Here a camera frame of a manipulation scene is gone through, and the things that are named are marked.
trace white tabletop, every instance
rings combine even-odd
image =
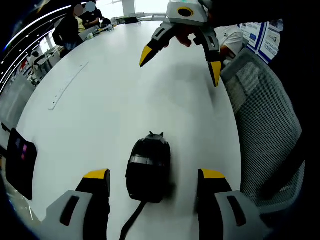
[[[40,220],[46,208],[93,170],[110,169],[108,239],[116,240],[139,202],[129,197],[127,163],[138,139],[149,131],[171,147],[171,199],[148,203],[128,240],[199,239],[195,213],[198,169],[223,173],[240,189],[237,125],[223,85],[214,88],[202,46],[176,39],[143,68],[144,46],[160,22],[119,25],[86,41],[42,80],[17,130],[38,151],[30,206]],[[52,100],[80,65],[88,64],[54,110]]]

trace person in white shirt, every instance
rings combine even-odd
[[[237,25],[220,26],[214,29],[219,40],[221,59],[234,59],[243,47],[243,33]]]

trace poster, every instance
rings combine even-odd
[[[283,25],[279,27],[278,25],[267,23],[259,53],[268,61],[271,61],[279,51],[281,30],[283,30]]]
[[[254,49],[257,49],[259,45],[261,32],[263,30],[262,24],[263,23],[248,22],[240,25],[243,37],[249,41],[249,45]]]

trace person in black jacket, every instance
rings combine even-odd
[[[55,44],[63,46],[66,54],[84,42],[79,37],[79,26],[74,11],[75,6],[72,5],[70,7],[65,18],[60,22],[52,35]]]

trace mesh office chair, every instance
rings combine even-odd
[[[291,101],[275,73],[248,49],[221,72],[239,133],[241,189],[270,214],[288,208],[302,187],[305,163],[271,199],[262,199],[262,185],[279,169],[295,147],[302,129]]]

